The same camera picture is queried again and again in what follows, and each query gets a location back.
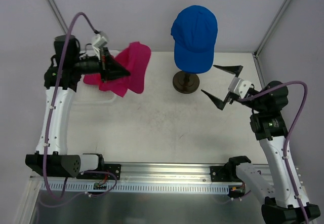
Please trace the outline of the pink cap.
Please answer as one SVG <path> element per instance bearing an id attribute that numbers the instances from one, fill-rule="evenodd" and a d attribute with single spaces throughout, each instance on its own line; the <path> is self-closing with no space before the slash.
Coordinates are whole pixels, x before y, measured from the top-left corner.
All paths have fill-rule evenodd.
<path id="1" fill-rule="evenodd" d="M 144 91 L 145 73 L 151 56 L 151 49 L 140 42 L 132 42 L 121 51 L 115 60 L 123 65 L 129 72 L 128 77 L 114 81 L 101 82 L 98 86 L 100 91 L 111 91 L 124 97 L 128 90 L 136 94 Z"/>
<path id="2" fill-rule="evenodd" d="M 100 83 L 101 83 L 101 76 L 99 73 L 96 73 L 96 74 L 86 74 L 84 75 L 84 78 L 83 78 L 83 82 L 86 84 L 86 85 L 96 85 L 96 86 L 99 86 Z"/>

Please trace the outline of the blue cap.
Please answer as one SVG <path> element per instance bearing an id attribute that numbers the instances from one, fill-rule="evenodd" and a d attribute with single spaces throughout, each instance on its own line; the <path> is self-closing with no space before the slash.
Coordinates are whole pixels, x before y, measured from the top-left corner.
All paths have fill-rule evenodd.
<path id="1" fill-rule="evenodd" d="M 175 65 L 187 73 L 209 71 L 217 35 L 218 22 L 209 9 L 192 5 L 182 10 L 171 27 Z"/>

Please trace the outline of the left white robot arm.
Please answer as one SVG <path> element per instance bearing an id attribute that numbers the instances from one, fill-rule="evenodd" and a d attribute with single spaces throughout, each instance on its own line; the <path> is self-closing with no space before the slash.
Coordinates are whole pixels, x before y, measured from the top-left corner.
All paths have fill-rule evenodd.
<path id="1" fill-rule="evenodd" d="M 70 109 L 83 75 L 97 73 L 103 82 L 110 82 L 131 74 L 114 59 L 107 43 L 107 35 L 96 32 L 91 42 L 95 54 L 88 56 L 81 53 L 75 36 L 55 37 L 55 54 L 44 75 L 44 124 L 34 154 L 25 157 L 25 164 L 42 177 L 77 178 L 88 171 L 94 178 L 101 178 L 106 172 L 101 154 L 68 154 L 67 130 Z"/>

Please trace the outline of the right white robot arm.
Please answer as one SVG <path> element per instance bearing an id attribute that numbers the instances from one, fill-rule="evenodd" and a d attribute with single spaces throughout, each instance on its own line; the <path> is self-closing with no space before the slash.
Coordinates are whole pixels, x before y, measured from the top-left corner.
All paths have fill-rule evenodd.
<path id="1" fill-rule="evenodd" d="M 224 100 L 208 92 L 205 94 L 220 110 L 233 102 L 252 110 L 251 130 L 265 154 L 273 184 L 263 178 L 246 156 L 229 158 L 219 170 L 211 166 L 211 180 L 245 183 L 261 204 L 265 223 L 310 223 L 320 217 L 319 206 L 311 204 L 303 191 L 289 145 L 292 131 L 305 105 L 307 85 L 301 81 L 271 81 L 257 91 L 250 81 L 239 78 L 243 69 L 241 65 L 218 65 L 216 68 L 234 75 L 228 93 Z M 290 128 L 287 128 L 281 111 L 288 105 L 289 85 L 302 85 L 304 94 L 298 112 Z"/>

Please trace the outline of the white plastic basket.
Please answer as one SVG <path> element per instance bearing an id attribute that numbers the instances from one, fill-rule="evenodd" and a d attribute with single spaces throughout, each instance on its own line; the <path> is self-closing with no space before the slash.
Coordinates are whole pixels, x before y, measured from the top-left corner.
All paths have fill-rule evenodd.
<path id="1" fill-rule="evenodd" d="M 117 98 L 117 95 L 111 91 L 100 91 L 98 86 L 86 85 L 83 82 L 86 74 L 100 74 L 101 65 L 98 56 L 93 50 L 81 51 L 79 62 L 73 68 L 73 71 L 80 76 L 80 79 L 71 87 L 74 105 L 102 105 L 110 104 Z"/>

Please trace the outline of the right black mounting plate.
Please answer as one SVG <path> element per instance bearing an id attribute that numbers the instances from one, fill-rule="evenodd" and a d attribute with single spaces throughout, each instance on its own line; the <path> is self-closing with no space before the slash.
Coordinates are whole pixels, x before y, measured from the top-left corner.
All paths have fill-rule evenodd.
<path id="1" fill-rule="evenodd" d="M 236 172 L 225 166 L 210 166 L 211 182 L 242 182 Z"/>

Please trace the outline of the black mounting plate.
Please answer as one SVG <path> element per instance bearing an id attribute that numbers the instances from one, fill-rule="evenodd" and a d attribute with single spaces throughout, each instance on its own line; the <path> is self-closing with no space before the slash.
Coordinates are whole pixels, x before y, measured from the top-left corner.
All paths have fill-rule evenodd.
<path id="1" fill-rule="evenodd" d="M 107 164 L 104 163 L 103 165 L 99 166 L 97 169 L 93 171 L 98 172 L 109 172 L 112 173 L 117 180 L 120 180 L 120 174 L 121 174 L 121 164 Z M 103 174 L 103 173 L 90 173 L 90 171 L 86 171 L 83 174 L 79 174 L 76 178 L 77 179 L 86 179 L 86 180 L 104 180 L 107 177 L 108 180 L 114 180 L 113 176 Z"/>
<path id="2" fill-rule="evenodd" d="M 225 166 L 210 166 L 211 182 L 242 182 L 236 172 Z"/>

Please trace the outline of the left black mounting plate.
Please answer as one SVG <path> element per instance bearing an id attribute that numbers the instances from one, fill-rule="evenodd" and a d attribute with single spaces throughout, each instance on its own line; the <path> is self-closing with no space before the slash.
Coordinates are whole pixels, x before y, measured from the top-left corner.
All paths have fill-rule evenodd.
<path id="1" fill-rule="evenodd" d="M 109 172 L 112 173 L 117 180 L 120 180 L 120 174 L 121 174 L 121 164 L 107 164 L 104 163 L 103 165 L 99 166 L 97 169 L 93 171 L 98 172 Z M 113 176 L 103 174 L 103 173 L 90 173 L 90 171 L 86 171 L 83 174 L 79 174 L 76 178 L 77 179 L 86 179 L 86 180 L 104 180 L 107 177 L 108 180 L 114 180 Z"/>

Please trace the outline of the aluminium rail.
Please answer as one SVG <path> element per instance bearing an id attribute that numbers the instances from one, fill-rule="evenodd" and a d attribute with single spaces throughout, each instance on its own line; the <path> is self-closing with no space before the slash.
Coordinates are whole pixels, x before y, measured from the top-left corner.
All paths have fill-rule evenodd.
<path id="1" fill-rule="evenodd" d="M 49 156 L 46 164 L 47 178 L 71 178 L 81 173 L 107 173 L 93 171 L 104 163 L 121 164 L 119 181 L 147 183 L 211 183 L 210 166 L 225 166 L 236 172 L 242 182 L 216 182 L 225 184 L 240 184 L 250 181 L 271 180 L 273 185 L 282 185 L 289 189 L 293 181 L 298 181 L 296 169 L 292 163 L 286 163 L 279 158 L 278 163 L 269 166 L 254 165 L 244 157 L 230 158 L 225 165 L 219 164 L 171 164 L 171 163 L 114 163 L 105 162 L 101 155 Z"/>

